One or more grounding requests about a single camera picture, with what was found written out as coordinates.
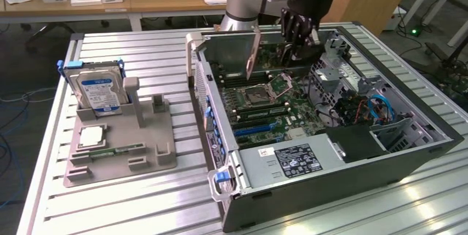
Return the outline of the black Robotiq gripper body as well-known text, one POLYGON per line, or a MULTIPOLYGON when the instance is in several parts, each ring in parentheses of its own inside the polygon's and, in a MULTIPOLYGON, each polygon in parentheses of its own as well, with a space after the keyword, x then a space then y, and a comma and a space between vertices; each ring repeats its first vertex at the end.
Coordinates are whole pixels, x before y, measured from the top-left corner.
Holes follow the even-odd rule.
POLYGON ((310 19, 318 25, 327 14, 333 0, 287 0, 287 8, 293 15, 310 19))

